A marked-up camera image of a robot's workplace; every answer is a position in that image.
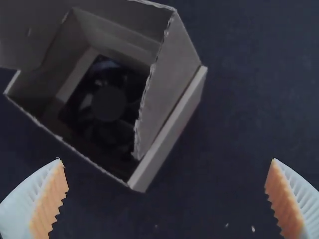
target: cardboard box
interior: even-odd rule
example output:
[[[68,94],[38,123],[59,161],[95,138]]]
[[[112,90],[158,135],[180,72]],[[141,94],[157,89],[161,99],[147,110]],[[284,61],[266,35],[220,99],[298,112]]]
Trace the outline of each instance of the cardboard box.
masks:
[[[4,95],[99,170],[144,192],[198,105],[207,73],[177,11],[145,0],[14,0],[0,15],[0,65],[18,70]],[[133,160],[105,154],[59,117],[101,56],[146,76]]]

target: computer fan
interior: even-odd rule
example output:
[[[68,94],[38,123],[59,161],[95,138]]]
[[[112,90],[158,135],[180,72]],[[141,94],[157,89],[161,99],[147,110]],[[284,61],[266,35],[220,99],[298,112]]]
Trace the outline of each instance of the computer fan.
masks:
[[[64,107],[64,121],[103,150],[131,153],[145,83],[145,76],[98,57]]]

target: dark blue surface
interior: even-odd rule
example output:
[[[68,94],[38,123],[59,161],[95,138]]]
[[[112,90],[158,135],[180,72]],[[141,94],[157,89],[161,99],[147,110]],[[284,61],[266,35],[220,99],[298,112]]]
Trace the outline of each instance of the dark blue surface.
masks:
[[[0,198],[60,157],[70,191],[52,239],[281,238],[264,195],[271,159],[319,188],[319,2],[162,3],[178,9],[209,74],[147,194],[96,171],[1,97]],[[0,76],[4,90],[12,72]]]

